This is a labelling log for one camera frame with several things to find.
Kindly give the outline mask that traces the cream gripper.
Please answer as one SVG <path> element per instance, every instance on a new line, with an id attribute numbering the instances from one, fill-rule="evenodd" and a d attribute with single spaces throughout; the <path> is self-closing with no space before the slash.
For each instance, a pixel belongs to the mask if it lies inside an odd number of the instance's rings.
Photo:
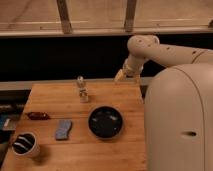
<path id="1" fill-rule="evenodd" d="M 141 83 L 140 74 L 143 70 L 144 62 L 137 58 L 127 58 L 123 64 L 123 70 L 120 69 L 116 74 L 114 81 L 123 81 L 126 76 L 134 77 L 137 84 Z"/>

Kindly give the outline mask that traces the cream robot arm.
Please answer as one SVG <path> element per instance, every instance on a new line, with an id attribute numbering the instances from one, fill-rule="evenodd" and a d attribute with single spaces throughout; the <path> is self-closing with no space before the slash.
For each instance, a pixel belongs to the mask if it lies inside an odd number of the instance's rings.
<path id="1" fill-rule="evenodd" d="M 213 50 L 135 35 L 117 82 L 140 82 L 144 64 L 164 67 L 148 85 L 144 127 L 148 171 L 213 171 Z"/>

